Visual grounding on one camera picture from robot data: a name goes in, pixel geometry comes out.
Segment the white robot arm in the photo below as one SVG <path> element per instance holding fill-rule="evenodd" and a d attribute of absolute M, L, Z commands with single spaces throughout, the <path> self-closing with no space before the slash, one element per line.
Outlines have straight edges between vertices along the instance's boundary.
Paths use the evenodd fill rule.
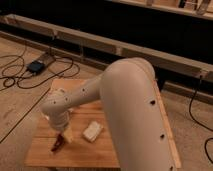
<path fill-rule="evenodd" d="M 122 171 L 177 171 L 157 93 L 150 62 L 126 58 L 72 91 L 51 92 L 41 110 L 53 129 L 63 130 L 65 111 L 99 100 Z"/>

